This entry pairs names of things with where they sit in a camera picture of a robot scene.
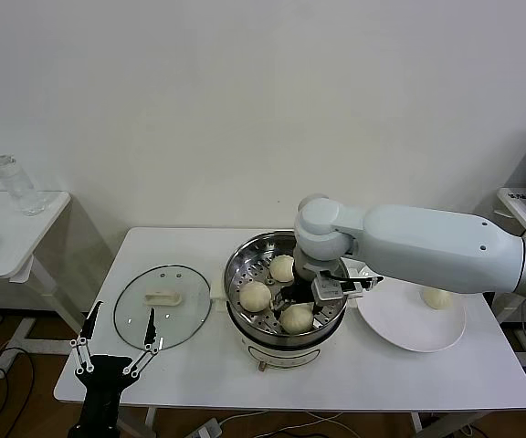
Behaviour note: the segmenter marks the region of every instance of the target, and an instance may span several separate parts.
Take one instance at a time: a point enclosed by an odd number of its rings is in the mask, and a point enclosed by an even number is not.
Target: glass lid
[[[210,311],[210,287],[187,266],[158,266],[144,272],[121,292],[113,322],[129,345],[143,349],[151,309],[155,309],[155,345],[169,349],[188,340]]]

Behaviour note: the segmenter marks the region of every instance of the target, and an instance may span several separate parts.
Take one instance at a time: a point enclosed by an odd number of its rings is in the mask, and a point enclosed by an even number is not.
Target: stainless steel pot
[[[261,345],[279,350],[306,349],[326,340],[338,328],[344,316],[346,299],[326,306],[314,315],[312,330],[299,335],[286,333],[270,308],[257,313],[243,309],[239,301],[241,287],[252,281],[260,281],[276,296],[284,286],[291,283],[276,282],[269,273],[269,265],[275,256],[293,255],[296,239],[292,231],[275,231],[257,235],[240,246],[229,258],[225,268],[226,307],[231,319],[250,339]],[[348,276],[340,262],[339,276]]]

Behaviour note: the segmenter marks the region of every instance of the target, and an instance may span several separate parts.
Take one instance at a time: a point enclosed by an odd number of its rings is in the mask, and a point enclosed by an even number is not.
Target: power strip
[[[216,418],[211,418],[198,429],[186,435],[185,438],[218,438],[222,434],[223,430]]]

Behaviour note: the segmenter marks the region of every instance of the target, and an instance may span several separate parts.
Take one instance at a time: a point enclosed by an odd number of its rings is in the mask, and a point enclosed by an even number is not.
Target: steamed bun
[[[291,255],[278,255],[271,260],[269,272],[271,276],[281,283],[293,280],[293,257]]]
[[[244,310],[260,312],[269,306],[271,291],[263,283],[253,281],[241,287],[238,299]]]
[[[433,287],[425,287],[422,297],[426,304],[435,310],[449,308],[452,305],[452,293]]]
[[[310,331],[314,316],[308,304],[293,304],[281,312],[279,324],[290,335],[299,335]]]

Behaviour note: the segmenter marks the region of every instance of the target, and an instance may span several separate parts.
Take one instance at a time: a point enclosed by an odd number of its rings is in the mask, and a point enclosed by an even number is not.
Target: white wall
[[[526,1],[0,0],[0,153],[134,225],[471,211],[526,155]]]

